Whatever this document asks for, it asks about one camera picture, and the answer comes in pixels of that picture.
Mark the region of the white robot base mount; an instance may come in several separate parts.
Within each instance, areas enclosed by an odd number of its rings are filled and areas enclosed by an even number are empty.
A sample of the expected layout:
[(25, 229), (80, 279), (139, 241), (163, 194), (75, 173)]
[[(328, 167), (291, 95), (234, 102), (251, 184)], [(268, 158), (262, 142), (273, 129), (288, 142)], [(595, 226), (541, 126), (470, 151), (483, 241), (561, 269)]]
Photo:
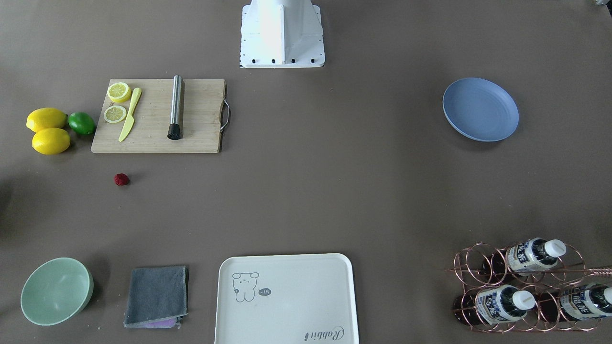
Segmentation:
[(326, 62), (321, 9), (310, 0), (252, 0), (242, 7), (242, 68), (317, 68)]

